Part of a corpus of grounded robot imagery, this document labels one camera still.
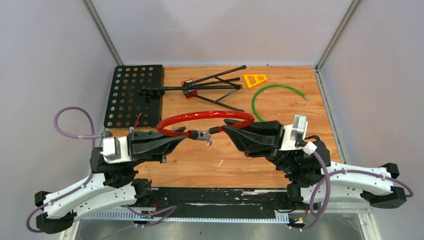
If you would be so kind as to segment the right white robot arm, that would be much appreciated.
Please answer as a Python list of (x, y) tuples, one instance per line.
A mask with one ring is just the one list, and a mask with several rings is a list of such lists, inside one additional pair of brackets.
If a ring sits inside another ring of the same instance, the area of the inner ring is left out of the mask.
[(274, 120), (242, 126), (239, 120), (225, 119), (222, 127), (246, 157), (265, 158), (285, 174), (285, 203), (292, 209), (314, 210), (332, 202), (396, 209), (413, 196), (398, 180), (396, 164), (369, 168), (332, 161), (326, 144), (316, 135), (307, 136), (307, 129), (304, 115), (296, 115), (289, 125)]

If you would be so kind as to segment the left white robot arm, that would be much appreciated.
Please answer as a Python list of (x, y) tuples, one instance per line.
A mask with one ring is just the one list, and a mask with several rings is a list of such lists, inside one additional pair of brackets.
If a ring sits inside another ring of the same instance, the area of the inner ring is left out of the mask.
[(103, 210), (149, 206), (153, 201), (151, 181), (136, 178), (135, 167), (145, 162), (165, 163), (167, 155), (185, 139), (185, 135), (166, 136), (157, 131), (104, 138), (101, 147), (92, 149), (88, 177), (56, 192), (34, 195), (35, 205), (42, 211), (35, 218), (35, 231), (55, 234)]

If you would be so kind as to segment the red cable lock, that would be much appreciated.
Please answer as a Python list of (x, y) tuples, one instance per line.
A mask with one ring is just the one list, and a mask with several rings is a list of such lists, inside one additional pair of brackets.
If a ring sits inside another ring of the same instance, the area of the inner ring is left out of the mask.
[[(252, 123), (254, 123), (255, 119), (254, 117), (246, 112), (242, 111), (232, 111), (232, 110), (210, 110), (210, 111), (197, 111), (197, 112), (189, 112), (189, 113), (183, 113), (176, 116), (168, 117), (164, 120), (162, 120), (157, 126), (156, 131), (161, 132), (163, 129), (166, 129), (166, 127), (177, 124), (177, 123), (183, 123), (187, 121), (195, 121), (195, 120), (203, 120), (203, 119), (239, 119), (242, 120), (240, 122), (236, 122), (234, 124), (230, 124), (230, 127), (241, 129), (248, 127)], [(197, 139), (199, 136), (199, 133), (194, 133), (193, 131), (185, 131), (184, 133), (187, 138), (189, 139)]]

